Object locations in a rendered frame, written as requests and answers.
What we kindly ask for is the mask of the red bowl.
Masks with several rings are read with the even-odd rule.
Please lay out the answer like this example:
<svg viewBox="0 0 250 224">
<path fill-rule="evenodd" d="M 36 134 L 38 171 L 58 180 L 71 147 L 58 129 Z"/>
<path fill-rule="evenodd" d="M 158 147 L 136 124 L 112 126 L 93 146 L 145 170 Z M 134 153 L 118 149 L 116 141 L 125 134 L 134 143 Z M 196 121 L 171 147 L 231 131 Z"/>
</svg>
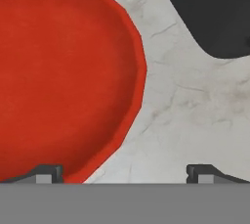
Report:
<svg viewBox="0 0 250 224">
<path fill-rule="evenodd" d="M 0 0 L 0 181 L 60 164 L 84 182 L 123 143 L 145 82 L 115 0 Z"/>
</svg>

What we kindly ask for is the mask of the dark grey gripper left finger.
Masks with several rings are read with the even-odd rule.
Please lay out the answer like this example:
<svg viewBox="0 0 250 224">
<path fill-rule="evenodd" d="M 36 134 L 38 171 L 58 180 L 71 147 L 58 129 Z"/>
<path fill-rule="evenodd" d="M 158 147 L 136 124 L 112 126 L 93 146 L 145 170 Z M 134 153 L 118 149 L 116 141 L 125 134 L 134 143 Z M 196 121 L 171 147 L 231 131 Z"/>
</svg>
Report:
<svg viewBox="0 0 250 224">
<path fill-rule="evenodd" d="M 58 164 L 40 164 L 24 175 L 4 180 L 4 183 L 60 184 L 63 182 L 63 167 Z"/>
</svg>

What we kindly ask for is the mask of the black sink basin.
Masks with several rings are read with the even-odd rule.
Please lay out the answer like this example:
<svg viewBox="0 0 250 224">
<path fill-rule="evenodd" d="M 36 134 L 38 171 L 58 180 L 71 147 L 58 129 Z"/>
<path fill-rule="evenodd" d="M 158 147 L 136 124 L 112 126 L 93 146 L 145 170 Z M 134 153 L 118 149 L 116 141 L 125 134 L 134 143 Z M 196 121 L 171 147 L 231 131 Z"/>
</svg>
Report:
<svg viewBox="0 0 250 224">
<path fill-rule="evenodd" d="M 208 55 L 250 55 L 250 0 L 170 0 L 191 36 Z"/>
</svg>

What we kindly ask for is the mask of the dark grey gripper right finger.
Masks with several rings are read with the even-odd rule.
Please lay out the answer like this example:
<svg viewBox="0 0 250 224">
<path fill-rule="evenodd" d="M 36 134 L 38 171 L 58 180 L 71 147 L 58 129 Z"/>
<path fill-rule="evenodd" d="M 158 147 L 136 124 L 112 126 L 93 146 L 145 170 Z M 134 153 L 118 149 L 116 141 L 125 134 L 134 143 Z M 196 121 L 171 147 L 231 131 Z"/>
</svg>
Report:
<svg viewBox="0 0 250 224">
<path fill-rule="evenodd" d="M 250 184 L 246 181 L 231 175 L 226 175 L 212 164 L 189 164 L 187 166 L 188 184 L 228 184 L 242 183 Z"/>
</svg>

